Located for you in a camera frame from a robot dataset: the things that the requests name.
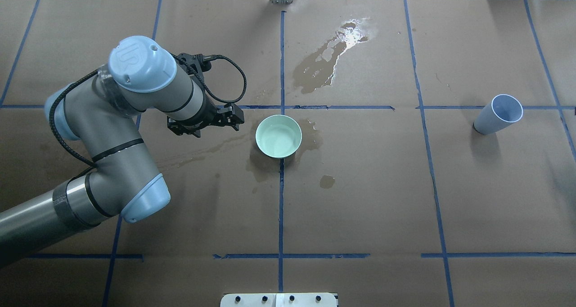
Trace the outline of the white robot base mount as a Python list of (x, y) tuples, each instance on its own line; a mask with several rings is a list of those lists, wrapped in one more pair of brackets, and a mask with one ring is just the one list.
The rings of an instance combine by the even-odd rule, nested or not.
[(225, 294), (220, 307), (338, 307), (337, 294), (311, 293), (238, 293)]

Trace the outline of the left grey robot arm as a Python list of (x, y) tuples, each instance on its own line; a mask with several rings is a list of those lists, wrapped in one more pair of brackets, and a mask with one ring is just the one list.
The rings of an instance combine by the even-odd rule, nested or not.
[(53, 190), (1, 213), (1, 266), (8, 266), (114, 216), (141, 221), (171, 199), (133, 118), (154, 108), (176, 134), (207, 126), (239, 130), (237, 99), (215, 96), (203, 73), (220, 55), (171, 54), (146, 36), (123, 39), (105, 65), (52, 94), (45, 116), (71, 156), (88, 165)]

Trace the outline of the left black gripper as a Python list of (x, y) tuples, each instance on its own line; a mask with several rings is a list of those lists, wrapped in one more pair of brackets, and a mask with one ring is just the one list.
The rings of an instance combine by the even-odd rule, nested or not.
[(200, 129), (211, 125), (219, 117), (222, 125), (238, 132), (239, 125), (245, 123), (243, 110), (235, 103), (224, 104), (218, 110), (205, 86), (203, 73), (211, 69), (215, 56), (181, 53), (177, 58), (176, 62), (186, 71), (193, 84), (193, 91), (187, 106), (177, 112), (177, 119), (167, 117), (167, 128), (177, 136), (187, 134), (199, 138)]

